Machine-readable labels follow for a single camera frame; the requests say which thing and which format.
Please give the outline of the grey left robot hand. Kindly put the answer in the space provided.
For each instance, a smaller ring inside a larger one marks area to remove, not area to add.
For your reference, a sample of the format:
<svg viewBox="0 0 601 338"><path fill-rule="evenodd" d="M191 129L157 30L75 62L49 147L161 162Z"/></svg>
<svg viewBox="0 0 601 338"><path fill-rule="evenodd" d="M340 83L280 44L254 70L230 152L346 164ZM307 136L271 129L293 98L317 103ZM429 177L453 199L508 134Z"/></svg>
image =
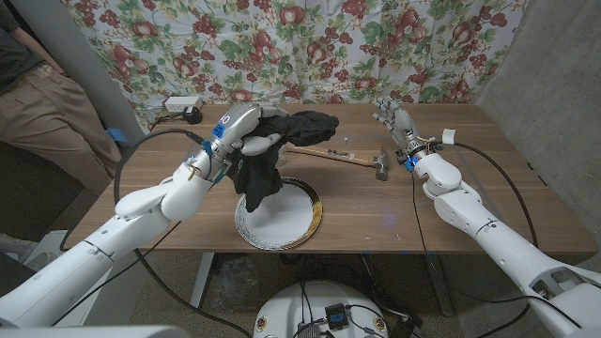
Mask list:
<svg viewBox="0 0 601 338"><path fill-rule="evenodd" d="M279 142L283 135L249 136L259 123L274 116L288 116L289 112L273 104L241 103L232 106L215 125L207 146L185 164L201 178L213 181L219 171L226 172L231 165L231 154L240 150L243 155L256 156Z"/></svg>

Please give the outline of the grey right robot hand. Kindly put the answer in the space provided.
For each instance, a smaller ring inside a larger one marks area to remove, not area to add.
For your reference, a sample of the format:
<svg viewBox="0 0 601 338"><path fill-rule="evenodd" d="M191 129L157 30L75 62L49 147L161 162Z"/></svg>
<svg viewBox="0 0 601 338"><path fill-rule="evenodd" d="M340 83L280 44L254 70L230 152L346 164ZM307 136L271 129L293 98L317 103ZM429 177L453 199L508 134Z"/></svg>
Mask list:
<svg viewBox="0 0 601 338"><path fill-rule="evenodd" d="M377 98L378 113L373 117L390 133L398 149L413 163L427 156L426 141L420 137L408 111L390 97Z"/></svg>

